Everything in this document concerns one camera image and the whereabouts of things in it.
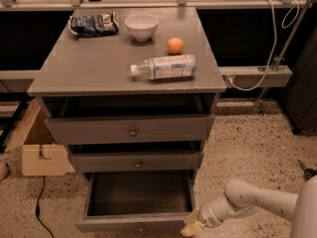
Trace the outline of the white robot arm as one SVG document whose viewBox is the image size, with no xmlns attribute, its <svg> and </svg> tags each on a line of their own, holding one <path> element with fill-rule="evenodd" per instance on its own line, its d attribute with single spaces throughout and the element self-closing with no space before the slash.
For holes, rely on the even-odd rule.
<svg viewBox="0 0 317 238">
<path fill-rule="evenodd" d="M 317 238 L 317 177 L 309 179 L 299 194 L 256 187 L 233 179 L 224 192 L 204 201 L 184 219 L 184 237 L 215 228 L 230 218 L 253 214 L 257 207 L 291 222 L 290 238 Z"/>
</svg>

